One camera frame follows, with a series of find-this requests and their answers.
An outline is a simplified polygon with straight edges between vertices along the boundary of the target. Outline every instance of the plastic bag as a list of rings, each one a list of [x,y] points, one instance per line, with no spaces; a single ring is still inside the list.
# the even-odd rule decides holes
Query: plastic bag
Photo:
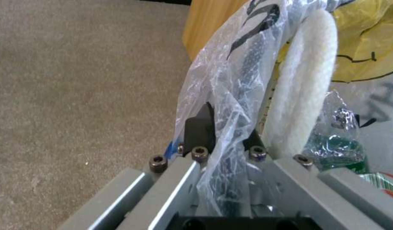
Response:
[[[327,93],[303,155],[313,158],[320,170],[347,167],[356,173],[366,172],[357,120],[336,91]]]
[[[197,185],[208,214],[250,216],[242,141],[255,128],[278,51],[309,12],[332,11],[339,3],[252,0],[216,31],[192,63],[179,95],[173,143],[181,140],[185,120],[210,102],[217,144]]]

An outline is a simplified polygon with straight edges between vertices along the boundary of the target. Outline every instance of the gray metal frame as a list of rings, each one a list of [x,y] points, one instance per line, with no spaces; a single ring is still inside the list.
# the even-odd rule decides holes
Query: gray metal frame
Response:
[[[393,229],[393,198],[346,168],[322,172],[318,178],[385,229]]]
[[[58,229],[114,229],[152,184],[150,175],[124,169]]]
[[[165,229],[176,213],[190,208],[199,174],[196,161],[177,157],[117,229]]]
[[[311,216],[324,230],[382,229],[293,159],[275,160],[263,173],[275,206],[286,216]]]

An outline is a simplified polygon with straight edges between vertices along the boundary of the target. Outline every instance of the metal plate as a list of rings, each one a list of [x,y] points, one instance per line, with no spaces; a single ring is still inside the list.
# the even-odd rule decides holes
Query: metal plate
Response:
[[[191,206],[198,178],[199,164],[177,157],[117,229],[165,229]]]
[[[65,221],[59,230],[114,229],[151,186],[150,175],[124,169]]]
[[[385,229],[393,229],[393,198],[375,188],[349,169],[339,168],[318,176]]]

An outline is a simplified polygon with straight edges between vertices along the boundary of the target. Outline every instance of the screw head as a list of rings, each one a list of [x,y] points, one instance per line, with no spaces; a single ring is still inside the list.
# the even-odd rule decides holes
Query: screw head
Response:
[[[198,163],[204,163],[208,160],[208,149],[203,146],[194,147],[191,150],[192,159],[197,161]]]
[[[302,154],[296,154],[295,156],[293,156],[293,159],[305,167],[309,167],[313,165],[313,159],[311,159],[310,157],[306,157],[305,155]]]
[[[155,173],[162,173],[168,167],[168,161],[163,155],[154,155],[150,157],[150,170]]]
[[[184,154],[184,144],[178,144],[176,151],[178,155],[182,156]]]
[[[249,149],[249,159],[262,161],[265,160],[267,153],[268,152],[265,147],[254,145]]]

